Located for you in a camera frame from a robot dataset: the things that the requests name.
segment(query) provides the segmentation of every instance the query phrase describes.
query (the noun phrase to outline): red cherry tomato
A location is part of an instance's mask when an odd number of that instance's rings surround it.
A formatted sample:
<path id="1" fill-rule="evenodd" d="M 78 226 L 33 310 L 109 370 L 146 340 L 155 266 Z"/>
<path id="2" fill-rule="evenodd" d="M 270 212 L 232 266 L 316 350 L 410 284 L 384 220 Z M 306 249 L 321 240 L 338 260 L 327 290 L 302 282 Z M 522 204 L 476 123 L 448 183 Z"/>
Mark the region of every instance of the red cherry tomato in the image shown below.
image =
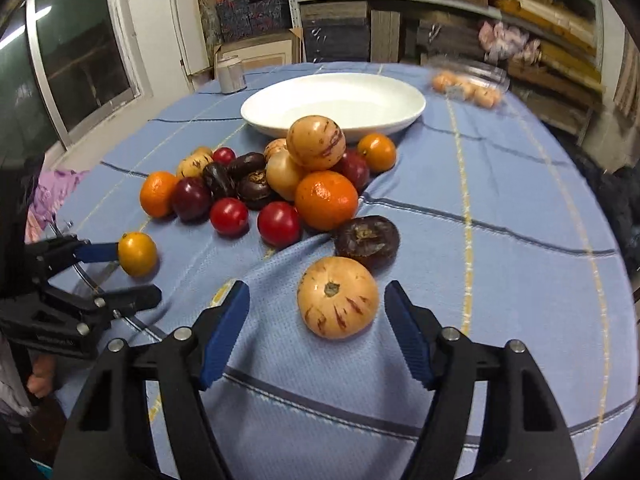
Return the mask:
<path id="1" fill-rule="evenodd" d="M 278 249 L 300 240 L 302 228 L 295 207 L 286 202 L 271 202 L 258 215 L 258 231 L 269 245 Z"/>
<path id="2" fill-rule="evenodd" d="M 231 148 L 218 148 L 215 152 L 213 152 L 213 161 L 219 162 L 223 166 L 226 166 L 235 158 L 236 154 Z"/>
<path id="3" fill-rule="evenodd" d="M 209 213 L 213 228 L 223 236 L 238 236 L 249 222 L 249 210 L 237 198 L 218 200 Z"/>
<path id="4" fill-rule="evenodd" d="M 356 150 L 346 150 L 332 170 L 345 176 L 358 193 L 369 183 L 370 172 L 367 161 Z"/>

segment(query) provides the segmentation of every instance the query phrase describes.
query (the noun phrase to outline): pile of fruit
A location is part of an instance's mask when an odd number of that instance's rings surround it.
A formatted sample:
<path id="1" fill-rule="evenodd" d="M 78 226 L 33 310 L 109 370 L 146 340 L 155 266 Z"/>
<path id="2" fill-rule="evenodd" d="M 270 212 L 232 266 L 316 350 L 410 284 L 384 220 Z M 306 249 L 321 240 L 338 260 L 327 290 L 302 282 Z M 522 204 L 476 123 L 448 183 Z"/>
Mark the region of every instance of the pile of fruit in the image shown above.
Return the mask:
<path id="1" fill-rule="evenodd" d="M 343 338 L 367 326 L 377 312 L 378 288 L 368 269 L 388 263 L 398 251 L 398 229 L 388 219 L 353 218 L 371 174 L 395 163 L 396 147 L 388 137 L 370 134 L 347 149 L 334 121 L 307 116 L 263 153 L 236 156 L 227 147 L 197 148 L 175 175 L 150 174 L 140 205 L 152 218 L 176 214 L 196 222 L 208 216 L 223 237 L 245 234 L 249 209 L 256 210 L 258 232 L 277 249 L 299 241 L 303 225 L 333 232 L 337 256 L 307 269 L 298 306 L 313 332 Z"/>
<path id="2" fill-rule="evenodd" d="M 482 108 L 493 108 L 500 104 L 502 93 L 495 88 L 487 88 L 473 83 L 469 78 L 443 71 L 431 80 L 436 92 L 452 94 L 465 101 L 473 101 Z"/>

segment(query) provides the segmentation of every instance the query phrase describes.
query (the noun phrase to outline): fruit stem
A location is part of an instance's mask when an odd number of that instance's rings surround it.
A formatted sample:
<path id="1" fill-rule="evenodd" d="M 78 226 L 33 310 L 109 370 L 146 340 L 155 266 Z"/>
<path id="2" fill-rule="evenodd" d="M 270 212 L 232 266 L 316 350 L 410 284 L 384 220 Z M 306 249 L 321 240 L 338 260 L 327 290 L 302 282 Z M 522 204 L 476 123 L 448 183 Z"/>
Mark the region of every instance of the fruit stem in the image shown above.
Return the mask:
<path id="1" fill-rule="evenodd" d="M 340 291 L 340 284 L 334 282 L 327 282 L 324 286 L 324 294 L 328 298 L 334 297 Z"/>

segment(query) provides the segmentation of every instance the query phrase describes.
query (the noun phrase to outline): plate rim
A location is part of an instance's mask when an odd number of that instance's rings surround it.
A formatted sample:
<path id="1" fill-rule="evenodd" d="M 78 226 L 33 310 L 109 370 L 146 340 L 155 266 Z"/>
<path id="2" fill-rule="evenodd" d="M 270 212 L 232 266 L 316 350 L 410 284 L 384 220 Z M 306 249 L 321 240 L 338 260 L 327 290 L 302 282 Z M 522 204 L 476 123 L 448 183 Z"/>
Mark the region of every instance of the plate rim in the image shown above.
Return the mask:
<path id="1" fill-rule="evenodd" d="M 370 129 L 370 128 L 389 128 L 390 126 L 394 126 L 395 124 L 400 124 L 403 123 L 405 121 L 408 121 L 410 119 L 417 119 L 422 112 L 424 111 L 424 109 L 426 108 L 427 105 L 427 99 L 424 96 L 424 94 L 422 92 L 420 92 L 420 90 L 418 90 L 415 86 L 405 82 L 405 81 L 401 81 L 399 79 L 396 79 L 395 77 L 389 77 L 387 75 L 381 75 L 381 74 L 370 74 L 370 73 L 366 73 L 366 72 L 330 72 L 330 73 L 323 73 L 323 74 L 307 74 L 307 75 L 303 75 L 303 76 L 299 76 L 299 77 L 292 77 L 291 79 L 285 79 L 284 81 L 278 81 L 277 83 L 274 83 L 273 85 L 269 85 L 265 88 L 261 88 L 260 90 L 258 90 L 255 94 L 249 96 L 244 103 L 242 103 L 242 106 L 240 107 L 240 116 L 249 124 L 254 124 L 257 126 L 260 126 L 261 128 L 268 128 L 271 130 L 288 130 L 289 127 L 284 128 L 282 126 L 279 125 L 275 125 L 275 124 L 267 124 L 267 123 L 257 123 L 256 121 L 252 121 L 249 120 L 247 118 L 247 116 L 244 113 L 246 104 L 253 98 L 255 98 L 257 95 L 260 95 L 260 92 L 264 92 L 267 89 L 271 89 L 274 86 L 277 85 L 281 85 L 281 84 L 287 84 L 290 83 L 291 81 L 295 81 L 297 79 L 304 79 L 304 78 L 327 78 L 329 77 L 335 77 L 335 76 L 339 76 L 339 75 L 349 75 L 349 76 L 366 76 L 366 77 L 373 77 L 373 78 L 382 78 L 382 79 L 391 79 L 392 81 L 395 81 L 397 83 L 400 83 L 402 85 L 407 86 L 408 88 L 410 88 L 412 91 L 417 92 L 417 94 L 421 97 L 422 99 L 422 105 L 420 106 L 420 110 L 413 113 L 413 114 L 409 114 L 407 116 L 405 116 L 404 118 L 401 118 L 399 120 L 395 120 L 391 123 L 379 123 L 379 124 L 364 124 L 363 126 L 352 126 L 351 128 L 343 128 L 340 127 L 343 131 L 346 132 L 350 132 L 352 130 L 363 130 L 363 129 Z"/>

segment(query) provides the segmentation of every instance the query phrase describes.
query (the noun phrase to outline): person's hand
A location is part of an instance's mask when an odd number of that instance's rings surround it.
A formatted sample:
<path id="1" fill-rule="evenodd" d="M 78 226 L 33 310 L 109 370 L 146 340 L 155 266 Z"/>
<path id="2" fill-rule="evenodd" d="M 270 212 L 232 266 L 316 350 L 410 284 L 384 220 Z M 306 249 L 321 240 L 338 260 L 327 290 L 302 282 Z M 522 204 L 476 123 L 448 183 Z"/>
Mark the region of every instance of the person's hand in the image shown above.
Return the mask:
<path id="1" fill-rule="evenodd" d="M 27 380 L 27 389 L 41 399 L 53 391 L 53 375 L 56 370 L 56 359 L 53 355 L 40 354 L 33 361 L 33 374 Z"/>

